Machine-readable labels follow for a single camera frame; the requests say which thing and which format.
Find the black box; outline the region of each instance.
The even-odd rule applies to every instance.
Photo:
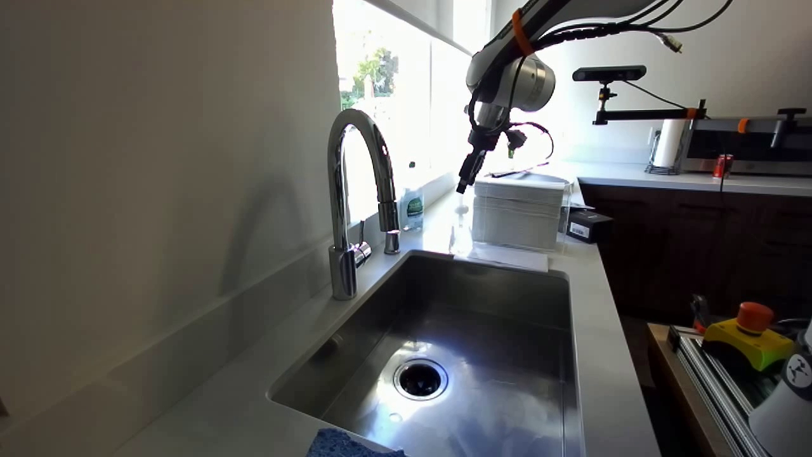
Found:
[[[611,217],[592,211],[570,211],[567,235],[583,242],[602,242],[611,233],[612,221]]]

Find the white countertop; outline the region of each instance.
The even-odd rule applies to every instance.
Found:
[[[325,288],[125,443],[116,457],[304,456],[316,432],[330,425],[272,403],[268,389],[337,330],[408,251],[447,253],[456,202],[451,194],[432,206],[424,230],[401,237],[401,254],[377,248],[358,270],[357,298],[336,302]],[[586,455],[655,457],[659,448],[598,248],[562,239],[559,252],[550,255],[550,269],[566,273],[570,282]]]
[[[622,185],[657,189],[719,191],[719,181],[710,173],[652,175],[641,163],[553,162],[539,173],[557,174],[582,184]],[[724,180],[724,192],[812,197],[812,177],[731,175]]]

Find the red can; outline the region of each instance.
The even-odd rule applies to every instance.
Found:
[[[716,167],[713,169],[713,177],[720,178],[730,176],[730,169],[733,168],[733,154],[720,154],[716,159]]]

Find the wooden table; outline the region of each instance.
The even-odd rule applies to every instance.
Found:
[[[728,442],[705,406],[696,386],[668,344],[668,326],[648,324],[649,364],[655,379],[665,380],[660,389],[667,389],[676,398],[680,411],[688,421],[702,455],[734,457]]]

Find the orange band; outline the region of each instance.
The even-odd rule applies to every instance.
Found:
[[[521,27],[521,10],[513,11],[511,22],[513,22],[513,34],[516,35],[516,43],[519,44],[522,54],[525,57],[532,55],[535,51],[525,35],[525,30]]]

